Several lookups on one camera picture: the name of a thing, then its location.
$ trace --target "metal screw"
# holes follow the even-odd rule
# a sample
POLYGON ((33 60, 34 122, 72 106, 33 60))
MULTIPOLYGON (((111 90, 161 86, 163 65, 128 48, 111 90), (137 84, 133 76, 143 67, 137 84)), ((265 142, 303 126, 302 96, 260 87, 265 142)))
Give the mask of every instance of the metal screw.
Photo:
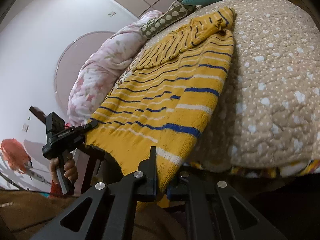
POLYGON ((133 174, 134 177, 136 178, 141 178, 143 176, 143 172, 142 171, 136 171, 134 174, 133 174))
POLYGON ((182 171, 182 172, 180 172, 180 176, 183 177, 183 178, 187 178, 187 177, 189 177, 189 172, 182 171))
POLYGON ((104 184, 103 182, 98 182, 96 184, 96 189, 104 189, 106 187, 106 184, 104 184))
POLYGON ((218 185, 218 187, 226 187, 227 183, 223 180, 220 180, 220 181, 218 181, 217 185, 218 185))

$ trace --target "white wall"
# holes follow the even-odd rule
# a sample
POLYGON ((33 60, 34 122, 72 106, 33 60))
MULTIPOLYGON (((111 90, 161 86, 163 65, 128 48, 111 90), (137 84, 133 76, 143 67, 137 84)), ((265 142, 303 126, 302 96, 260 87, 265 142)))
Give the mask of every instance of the white wall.
POLYGON ((86 33, 117 32, 136 20, 113 0, 34 0, 23 8, 0 32, 0 142, 27 138, 45 143, 45 126, 33 117, 27 121, 28 109, 37 106, 66 119, 54 92, 55 68, 64 49, 86 33))

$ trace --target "red object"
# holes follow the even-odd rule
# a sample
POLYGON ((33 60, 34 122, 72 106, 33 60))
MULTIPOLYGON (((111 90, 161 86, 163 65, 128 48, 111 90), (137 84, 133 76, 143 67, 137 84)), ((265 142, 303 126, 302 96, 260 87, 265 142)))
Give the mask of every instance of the red object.
POLYGON ((26 171, 25 163, 31 162, 31 158, 21 143, 16 139, 4 139, 1 142, 0 150, 2 151, 4 160, 8 161, 11 170, 18 171, 19 173, 26 171))
POLYGON ((72 196, 73 194, 74 191, 70 191, 66 195, 63 195, 60 184, 55 184, 53 181, 51 181, 51 190, 49 198, 67 198, 67 196, 72 196))

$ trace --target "green polka dot pillow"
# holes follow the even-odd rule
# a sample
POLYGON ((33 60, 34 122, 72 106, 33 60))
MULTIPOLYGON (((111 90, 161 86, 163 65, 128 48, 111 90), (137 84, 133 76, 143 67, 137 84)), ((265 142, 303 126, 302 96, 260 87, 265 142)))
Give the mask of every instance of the green polka dot pillow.
POLYGON ((159 31, 184 18, 196 10, 196 6, 185 5, 182 0, 176 0, 170 5, 168 11, 158 18, 151 19, 140 28, 140 31, 148 39, 151 39, 159 31))

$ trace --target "pink floral blanket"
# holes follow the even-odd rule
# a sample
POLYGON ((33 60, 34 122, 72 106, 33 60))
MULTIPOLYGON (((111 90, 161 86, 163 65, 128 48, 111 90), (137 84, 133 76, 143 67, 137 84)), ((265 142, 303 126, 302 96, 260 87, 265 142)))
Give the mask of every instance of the pink floral blanket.
POLYGON ((146 43, 147 38, 141 34, 140 28, 160 15, 160 11, 147 12, 140 20, 107 39, 84 63, 69 96, 68 117, 71 125, 86 123, 102 104, 116 80, 146 43))

